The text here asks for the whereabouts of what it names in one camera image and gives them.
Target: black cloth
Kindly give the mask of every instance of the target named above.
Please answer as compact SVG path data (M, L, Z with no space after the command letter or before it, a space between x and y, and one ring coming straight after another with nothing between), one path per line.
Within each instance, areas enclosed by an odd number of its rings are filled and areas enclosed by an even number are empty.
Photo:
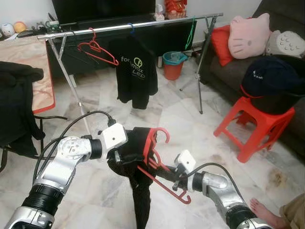
M32 82L42 78L42 69L0 62L0 146L10 145L20 155L37 154L31 136L45 137L32 111Z
M122 163L115 162L114 151L108 153L108 166L117 174L129 178L132 187L134 210L137 221L137 229L145 229L150 211L149 186L153 181L141 172L137 166L141 166L154 177L156 173L149 169L143 162L143 150L150 128L135 127L127 131L128 142L118 149Z
M132 100L133 108L146 109L149 96L158 92L155 57L135 36L114 40L110 52L119 61L116 68L118 99Z
M251 97L294 92L305 87L305 78L285 61L274 57L262 57L248 68L242 81L242 90Z

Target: hello kitty pillow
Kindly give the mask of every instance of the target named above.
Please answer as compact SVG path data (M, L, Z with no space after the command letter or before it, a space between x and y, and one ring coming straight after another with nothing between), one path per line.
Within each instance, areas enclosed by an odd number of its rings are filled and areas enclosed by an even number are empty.
M270 36L269 14L258 18L244 19L236 16L231 21L229 50L236 59L245 59L264 53Z

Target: television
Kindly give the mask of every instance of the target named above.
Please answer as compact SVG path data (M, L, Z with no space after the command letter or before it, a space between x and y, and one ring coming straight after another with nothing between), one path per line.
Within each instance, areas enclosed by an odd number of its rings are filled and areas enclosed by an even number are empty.
M153 14L155 0L52 0L60 24Z

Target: clothing rack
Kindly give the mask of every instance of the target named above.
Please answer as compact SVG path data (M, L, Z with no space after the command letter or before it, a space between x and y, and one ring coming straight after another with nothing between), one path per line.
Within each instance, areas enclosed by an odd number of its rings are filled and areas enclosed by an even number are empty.
M207 25L207 28L208 28L208 35L207 35L207 38L206 38L206 41L204 43L204 46L203 46L203 50L202 50L202 55L201 55L201 58L200 58L200 62L199 62L199 65L198 65L198 69L197 69L197 72L196 72L196 79L198 80L198 91L199 91L199 100L200 100L200 113L202 114L203 111L202 111L202 100L201 100L201 88L200 88L200 76L199 76L199 71L201 69L201 66L202 66L202 61L204 60L204 56L206 54L206 51L207 51L207 48L208 48L208 45L210 43L210 39L211 39L211 33L214 29L214 25L216 23L216 19L217 17L221 17L223 16L224 14L223 13L215 13L215 14L208 14L208 15L202 15L202 16L194 16L194 17L188 17L188 18L179 18L179 19L172 19L172 20L164 20L164 21L151 21L151 22L144 22L144 23L137 23L137 24L133 24L133 25L130 25L130 24L126 24L126 25L119 25L119 26L110 26L110 27L104 27L104 28L97 28L97 29L94 29L94 32L96 33L100 33L100 32L108 32L108 31L116 31L116 30L126 30L126 29L130 29L130 28L140 28L140 27L148 27L148 26L155 26L155 25L163 25L163 24L170 24L170 23L178 23L178 22L185 22L185 21L192 21L193 19L195 20L199 20L199 19L205 19L205 22L206 22L206 25ZM63 54L63 51L64 51L64 48L65 48L65 44L66 44L66 41L67 41L67 37L69 36L75 36L75 35L82 35L82 34L91 34L93 33L93 30L79 30L79 31L74 31L74 32L60 32L60 33L54 33L54 34L46 34L46 35L39 35L37 36L37 39L38 40L48 40L50 45L51 45L51 48L54 52L54 55L58 61L58 64L60 65L61 67L61 70L69 84L69 87L71 88L72 90L72 93L77 101L77 104L79 105L80 109L81 109L81 114L84 115L85 114L85 110L82 106L82 103L78 97L78 94L77 94L77 91L76 89L74 88L73 86L73 83L71 81L71 78L69 77L69 74L61 60L62 58L62 54ZM54 41L53 39L55 38L63 38L62 39L62 42L61 42L61 48L59 50L59 52L57 51L56 47L55 47L55 44L54 44ZM90 129L89 129L89 125L88 125L88 122L87 122L87 119L84 118L84 122L85 122L85 126L86 126L86 129L87 129L87 132L88 134L91 134L90 132Z

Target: red cushion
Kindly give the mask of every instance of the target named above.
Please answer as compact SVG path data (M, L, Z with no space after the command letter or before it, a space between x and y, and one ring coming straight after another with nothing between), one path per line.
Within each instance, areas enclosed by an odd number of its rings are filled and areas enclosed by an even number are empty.
M230 25L214 29L211 35L211 41L221 66L225 66L234 59L228 48L229 37Z

